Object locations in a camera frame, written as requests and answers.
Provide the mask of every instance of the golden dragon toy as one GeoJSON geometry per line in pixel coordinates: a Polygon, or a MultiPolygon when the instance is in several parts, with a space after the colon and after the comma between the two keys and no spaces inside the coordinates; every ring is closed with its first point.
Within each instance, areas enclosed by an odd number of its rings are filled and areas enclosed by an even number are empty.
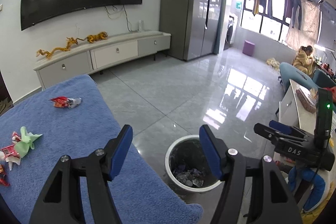
{"type": "Polygon", "coordinates": [[[84,39],[81,39],[81,38],[74,39],[73,37],[70,37],[70,38],[67,37],[67,46],[66,47],[64,47],[64,48],[56,47],[51,52],[44,51],[44,50],[38,50],[36,52],[36,57],[38,57],[41,54],[41,55],[46,55],[46,58],[50,59],[50,58],[52,58],[55,51],[62,51],[62,52],[70,51],[71,46],[73,44],[78,45],[78,39],[82,40],[82,41],[87,40],[89,43],[94,43],[94,42],[99,41],[99,40],[106,40],[108,38],[108,36],[109,35],[108,35],[107,32],[100,32],[99,34],[95,34],[95,35],[90,34],[87,37],[85,37],[84,39]]]}

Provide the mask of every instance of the blue towel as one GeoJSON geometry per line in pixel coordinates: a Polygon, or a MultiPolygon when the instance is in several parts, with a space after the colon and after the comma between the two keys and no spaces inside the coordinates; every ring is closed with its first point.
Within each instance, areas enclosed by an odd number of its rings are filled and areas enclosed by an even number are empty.
{"type": "MultiPolygon", "coordinates": [[[[26,126],[28,132],[43,134],[34,142],[21,165],[8,172],[10,187],[0,192],[22,224],[28,224],[37,197],[58,159],[85,157],[115,138],[120,126],[105,104],[95,82],[88,75],[40,92],[0,117],[0,146],[11,144],[13,131],[26,126]],[[74,109],[55,108],[51,98],[81,97],[74,109]]],[[[130,150],[120,175],[109,182],[110,191],[123,224],[197,223],[203,214],[199,204],[186,205],[143,160],[135,147],[130,150]]],[[[82,203],[86,223],[94,223],[86,179],[81,178],[82,203]]]]}

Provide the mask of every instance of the window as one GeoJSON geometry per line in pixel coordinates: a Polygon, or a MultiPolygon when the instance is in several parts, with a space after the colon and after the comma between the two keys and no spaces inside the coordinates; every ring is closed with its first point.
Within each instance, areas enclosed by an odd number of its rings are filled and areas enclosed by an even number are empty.
{"type": "Polygon", "coordinates": [[[272,17],[270,17],[268,0],[266,0],[266,9],[264,10],[264,7],[259,5],[259,13],[255,16],[252,13],[254,0],[244,0],[241,27],[285,44],[291,23],[291,19],[285,16],[286,2],[287,0],[272,0],[272,17]]]}

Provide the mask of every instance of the woman's hair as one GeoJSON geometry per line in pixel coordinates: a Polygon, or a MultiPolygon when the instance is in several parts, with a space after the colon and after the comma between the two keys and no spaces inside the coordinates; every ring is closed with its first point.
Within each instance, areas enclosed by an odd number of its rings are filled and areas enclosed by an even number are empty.
{"type": "Polygon", "coordinates": [[[314,51],[312,46],[307,46],[307,47],[301,46],[300,49],[304,50],[305,52],[313,52],[314,51]]]}

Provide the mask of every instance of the purple stool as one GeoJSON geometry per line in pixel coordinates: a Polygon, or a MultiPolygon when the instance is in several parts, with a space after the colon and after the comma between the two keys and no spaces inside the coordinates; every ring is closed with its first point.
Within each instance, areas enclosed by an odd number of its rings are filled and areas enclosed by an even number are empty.
{"type": "Polygon", "coordinates": [[[254,46],[255,46],[254,43],[245,40],[244,47],[243,47],[243,53],[248,56],[252,56],[254,52],[254,46]]]}

